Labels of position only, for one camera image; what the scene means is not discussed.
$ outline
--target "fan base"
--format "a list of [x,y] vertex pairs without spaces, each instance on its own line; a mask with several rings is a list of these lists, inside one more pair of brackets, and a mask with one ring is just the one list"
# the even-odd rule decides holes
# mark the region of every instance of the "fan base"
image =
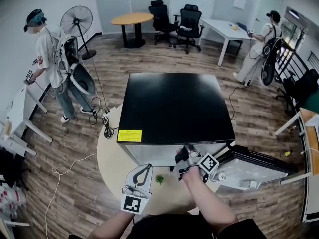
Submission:
[[89,50],[89,52],[85,52],[83,55],[82,55],[82,59],[83,60],[87,60],[91,57],[94,57],[96,54],[96,51],[95,50]]
[[140,48],[142,47],[143,45],[145,44],[145,40],[136,40],[136,39],[131,39],[131,40],[128,40],[127,41],[127,44],[126,44],[126,48],[128,49],[136,49],[136,48]]

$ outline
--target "person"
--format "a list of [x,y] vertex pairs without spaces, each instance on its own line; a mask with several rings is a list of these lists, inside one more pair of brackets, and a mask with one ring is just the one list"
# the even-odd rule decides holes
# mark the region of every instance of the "person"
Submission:
[[276,37],[281,36],[281,30],[278,26],[280,22],[279,13],[272,10],[266,15],[269,17],[270,23],[266,23],[264,25],[261,35],[249,34],[249,37],[255,38],[257,43],[250,48],[239,73],[233,73],[235,79],[244,83],[246,87],[256,78],[257,75],[261,75],[262,65],[266,60],[266,58],[262,55],[263,48],[270,39],[275,37],[274,28],[276,30]]
[[[132,227],[127,239],[212,239],[212,234],[218,239],[266,239],[252,219],[238,221],[231,208],[202,181],[198,166],[190,167],[182,179],[200,214],[162,214],[142,218]],[[88,239],[119,239],[133,218],[134,214],[120,211],[95,228]]]
[[69,65],[62,61],[63,55],[57,52],[59,40],[65,37],[63,29],[56,25],[47,25],[46,21],[47,19],[40,9],[32,11],[26,18],[24,32],[38,34],[38,39],[35,42],[38,68],[30,78],[30,83],[33,84],[37,77],[46,72],[56,98],[64,111],[61,122],[67,123],[70,119],[75,118],[75,111],[68,90],[82,105],[80,112],[92,114],[94,107],[87,96],[72,83]]

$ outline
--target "black sleeve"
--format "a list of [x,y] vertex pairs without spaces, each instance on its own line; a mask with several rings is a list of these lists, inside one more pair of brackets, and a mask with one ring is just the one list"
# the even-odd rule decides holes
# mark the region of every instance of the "black sleeve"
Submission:
[[245,239],[267,239],[253,219],[240,221],[224,228],[217,238],[233,239],[238,237]]

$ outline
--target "round wooden table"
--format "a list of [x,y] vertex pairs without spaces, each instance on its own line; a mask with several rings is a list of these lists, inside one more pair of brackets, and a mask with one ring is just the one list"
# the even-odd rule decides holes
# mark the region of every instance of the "round wooden table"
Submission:
[[[147,22],[152,19],[153,19],[153,15],[150,13],[135,12],[135,13],[124,14],[122,16],[113,18],[111,20],[111,23],[113,25],[122,26],[124,47],[133,49],[133,48],[140,48],[145,44],[145,40],[142,39],[141,23]],[[132,39],[132,40],[126,39],[125,25],[134,25],[135,39]]]
[[[119,126],[122,105],[110,111],[110,126]],[[104,137],[104,127],[101,130],[97,145],[97,160],[102,178],[116,196],[121,200],[121,189],[124,186],[127,174],[137,165],[117,144],[117,129],[111,139]],[[163,175],[165,180],[162,185],[155,182],[156,175]],[[216,192],[219,184],[212,181],[207,182],[208,187]],[[169,167],[153,167],[153,176],[150,192],[152,197],[143,214],[159,215],[163,213],[181,213],[196,207],[183,180],[178,181],[176,171],[169,172]]]

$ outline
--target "fan grille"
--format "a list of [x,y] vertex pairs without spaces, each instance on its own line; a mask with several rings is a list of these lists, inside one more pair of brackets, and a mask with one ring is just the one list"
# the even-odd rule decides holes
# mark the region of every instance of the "fan grille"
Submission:
[[83,35],[89,30],[92,21],[93,16],[89,8],[85,6],[75,6],[63,15],[60,25],[66,34],[79,37],[81,36],[81,32]]

